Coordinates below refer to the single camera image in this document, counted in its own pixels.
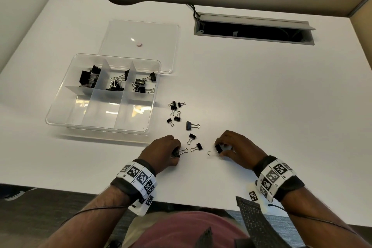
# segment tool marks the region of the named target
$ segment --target person's left hand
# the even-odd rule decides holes
[[[174,139],[173,135],[167,135],[151,142],[138,157],[148,162],[155,170],[156,174],[165,170],[168,166],[176,166],[179,158],[173,158],[172,151],[181,147],[181,142]]]

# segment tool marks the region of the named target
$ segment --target forearm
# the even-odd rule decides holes
[[[301,188],[286,194],[282,205],[288,212],[334,222],[352,230],[337,217],[326,205],[317,199],[306,188]],[[314,248],[357,247],[371,248],[360,236],[335,225],[299,218],[289,214],[293,224],[306,245]]]
[[[83,210],[96,207],[128,206],[129,197],[114,186],[91,201]],[[40,248],[104,247],[126,208],[100,209],[81,213],[59,228]]]

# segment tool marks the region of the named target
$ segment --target white desk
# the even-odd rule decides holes
[[[195,36],[192,11],[181,4],[50,0],[0,74],[0,182],[100,193],[142,148],[63,139],[46,113],[72,57],[97,54],[109,20],[172,23],[180,27],[174,71],[160,77],[151,124],[157,137],[186,145],[184,123],[166,123],[167,104],[186,102],[181,118],[201,125],[192,133],[205,150],[158,176],[157,200],[236,210],[254,174],[207,156],[230,129],[286,161],[347,223],[372,226],[372,73],[350,20],[197,10],[309,21],[315,46]]]

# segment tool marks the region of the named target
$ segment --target red shirt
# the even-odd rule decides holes
[[[213,247],[234,247],[234,239],[248,236],[226,219],[206,212],[180,212],[163,219],[133,244],[132,248],[192,248],[208,227],[212,228]]]

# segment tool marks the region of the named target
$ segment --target person's right hand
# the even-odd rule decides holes
[[[222,151],[220,156],[229,157],[240,166],[250,170],[267,156],[260,147],[255,145],[244,135],[230,130],[226,130],[222,133],[221,137],[216,139],[215,145],[216,144],[232,146],[233,148],[231,150]]]

